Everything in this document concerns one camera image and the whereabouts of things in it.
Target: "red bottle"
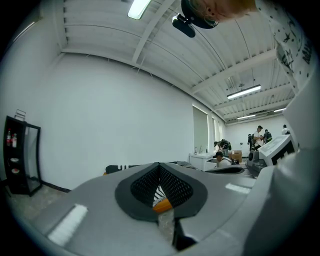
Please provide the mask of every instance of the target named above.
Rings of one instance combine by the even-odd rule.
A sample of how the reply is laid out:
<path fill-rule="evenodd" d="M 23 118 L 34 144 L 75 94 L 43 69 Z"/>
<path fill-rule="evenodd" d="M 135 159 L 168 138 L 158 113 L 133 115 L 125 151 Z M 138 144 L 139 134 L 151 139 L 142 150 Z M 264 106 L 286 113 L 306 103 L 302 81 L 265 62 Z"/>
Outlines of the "red bottle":
<path fill-rule="evenodd" d="M 10 146 L 11 145 L 11 129 L 8 129 L 8 134 L 6 136 L 6 145 Z"/>

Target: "white desk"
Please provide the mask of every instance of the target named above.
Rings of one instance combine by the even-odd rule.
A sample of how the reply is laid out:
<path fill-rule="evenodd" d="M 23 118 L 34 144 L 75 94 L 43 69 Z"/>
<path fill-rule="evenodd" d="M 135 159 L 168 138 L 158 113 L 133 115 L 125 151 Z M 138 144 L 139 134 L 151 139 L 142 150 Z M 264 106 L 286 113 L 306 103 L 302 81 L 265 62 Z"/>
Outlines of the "white desk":
<path fill-rule="evenodd" d="M 189 163 L 201 171 L 207 171 L 216 167 L 216 163 L 207 162 L 216 155 L 216 151 L 213 153 L 201 153 L 201 154 L 189 154 Z"/>

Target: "ceiling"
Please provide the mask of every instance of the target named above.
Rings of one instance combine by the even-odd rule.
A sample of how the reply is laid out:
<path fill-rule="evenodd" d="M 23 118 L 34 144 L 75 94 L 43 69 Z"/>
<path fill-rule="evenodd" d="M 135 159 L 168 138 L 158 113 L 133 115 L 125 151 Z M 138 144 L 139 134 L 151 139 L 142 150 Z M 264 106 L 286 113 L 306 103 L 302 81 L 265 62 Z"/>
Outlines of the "ceiling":
<path fill-rule="evenodd" d="M 172 26 L 180 0 L 152 0 L 140 20 L 127 13 L 132 0 L 58 0 L 55 22 L 64 53 L 120 61 L 149 72 L 205 104 L 227 124 L 238 117 L 273 115 L 295 96 L 276 60 L 275 41 L 258 12 L 195 27 L 189 38 Z M 244 97 L 227 95 L 261 85 Z"/>

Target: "black shelf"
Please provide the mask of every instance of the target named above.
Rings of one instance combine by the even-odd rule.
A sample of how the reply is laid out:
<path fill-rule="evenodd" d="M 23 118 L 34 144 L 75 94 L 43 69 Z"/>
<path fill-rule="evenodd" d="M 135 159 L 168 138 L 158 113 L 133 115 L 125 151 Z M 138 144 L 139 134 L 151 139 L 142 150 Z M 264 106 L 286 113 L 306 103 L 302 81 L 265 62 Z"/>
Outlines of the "black shelf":
<path fill-rule="evenodd" d="M 16 147 L 7 145 L 7 134 L 16 134 Z M 3 134 L 3 161 L 9 189 L 12 194 L 27 194 L 31 196 L 41 186 L 39 169 L 39 141 L 41 128 L 25 121 L 6 117 Z"/>

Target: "orange part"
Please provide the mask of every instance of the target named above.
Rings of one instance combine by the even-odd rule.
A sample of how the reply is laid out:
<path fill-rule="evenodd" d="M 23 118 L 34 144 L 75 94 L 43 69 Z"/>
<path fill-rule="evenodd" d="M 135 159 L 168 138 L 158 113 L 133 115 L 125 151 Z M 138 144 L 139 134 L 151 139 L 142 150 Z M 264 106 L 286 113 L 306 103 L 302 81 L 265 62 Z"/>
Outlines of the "orange part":
<path fill-rule="evenodd" d="M 163 213 L 167 210 L 170 210 L 172 209 L 172 205 L 171 203 L 169 202 L 168 198 L 162 200 L 161 202 L 158 202 L 154 207 L 153 207 L 153 210 L 156 212 L 156 213 Z"/>

